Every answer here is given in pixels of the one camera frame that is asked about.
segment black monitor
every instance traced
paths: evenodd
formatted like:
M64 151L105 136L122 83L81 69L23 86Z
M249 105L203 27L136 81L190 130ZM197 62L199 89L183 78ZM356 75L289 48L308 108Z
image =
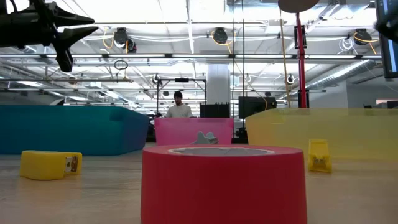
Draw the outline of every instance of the black monitor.
M201 118L230 118L231 105L225 104L200 104Z
M274 109L277 106L275 97L239 97L239 118L244 119L264 110Z
M376 0L377 20L379 24L387 24L387 14L393 13L398 7L397 0ZM380 36L381 53L384 67L384 78L398 77L398 44Z
M387 107L389 109L397 109L398 108L398 101L396 101L396 100L387 101Z

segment gray cutout shape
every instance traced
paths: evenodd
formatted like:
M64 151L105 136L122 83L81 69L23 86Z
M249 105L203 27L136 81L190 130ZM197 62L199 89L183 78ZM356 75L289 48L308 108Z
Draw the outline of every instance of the gray cutout shape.
M208 132L207 135L199 131L197 134L197 140L191 144L218 144L217 137L212 132Z

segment man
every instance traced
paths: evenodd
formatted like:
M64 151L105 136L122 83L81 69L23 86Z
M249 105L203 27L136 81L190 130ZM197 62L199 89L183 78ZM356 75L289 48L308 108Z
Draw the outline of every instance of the man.
M182 93L176 91L174 93L175 105L167 111L166 118L190 118L192 117L191 107L181 102Z

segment white t-shirt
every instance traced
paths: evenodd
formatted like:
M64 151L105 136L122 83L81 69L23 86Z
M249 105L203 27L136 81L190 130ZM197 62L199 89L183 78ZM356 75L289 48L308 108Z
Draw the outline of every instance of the white t-shirt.
M169 108L166 118L190 118L192 117L191 107L185 104L174 105Z

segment tape roll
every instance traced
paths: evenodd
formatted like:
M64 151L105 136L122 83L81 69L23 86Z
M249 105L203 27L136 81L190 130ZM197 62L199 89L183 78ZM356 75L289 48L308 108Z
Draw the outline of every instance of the tape roll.
M142 153L143 224L307 223L303 152L159 146Z

